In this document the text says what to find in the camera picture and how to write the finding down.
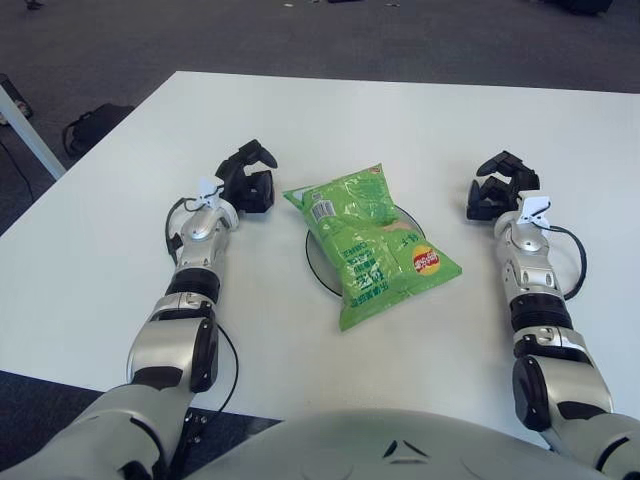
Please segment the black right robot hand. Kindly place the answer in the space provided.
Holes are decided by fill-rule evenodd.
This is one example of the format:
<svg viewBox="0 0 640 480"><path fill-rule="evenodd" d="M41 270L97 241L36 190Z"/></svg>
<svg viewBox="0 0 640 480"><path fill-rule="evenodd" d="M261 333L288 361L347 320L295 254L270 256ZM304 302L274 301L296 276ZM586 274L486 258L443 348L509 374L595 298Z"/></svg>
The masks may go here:
<svg viewBox="0 0 640 480"><path fill-rule="evenodd" d="M512 153L503 150L476 172L467 197L468 220L492 221L519 209L523 191L540 189L537 173Z"/></svg>

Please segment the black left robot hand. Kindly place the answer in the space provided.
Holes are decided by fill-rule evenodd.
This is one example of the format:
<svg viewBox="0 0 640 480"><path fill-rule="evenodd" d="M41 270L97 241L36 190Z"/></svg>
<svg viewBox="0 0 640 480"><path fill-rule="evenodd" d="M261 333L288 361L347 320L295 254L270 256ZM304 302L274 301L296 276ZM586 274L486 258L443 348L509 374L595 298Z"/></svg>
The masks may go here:
<svg viewBox="0 0 640 480"><path fill-rule="evenodd" d="M268 169L247 174L245 168L256 163ZM272 171L277 168L276 159L258 140L249 141L224 160L216 171L216 176L224 182L221 198L231 203L237 211L267 212L274 205Z"/></svg>

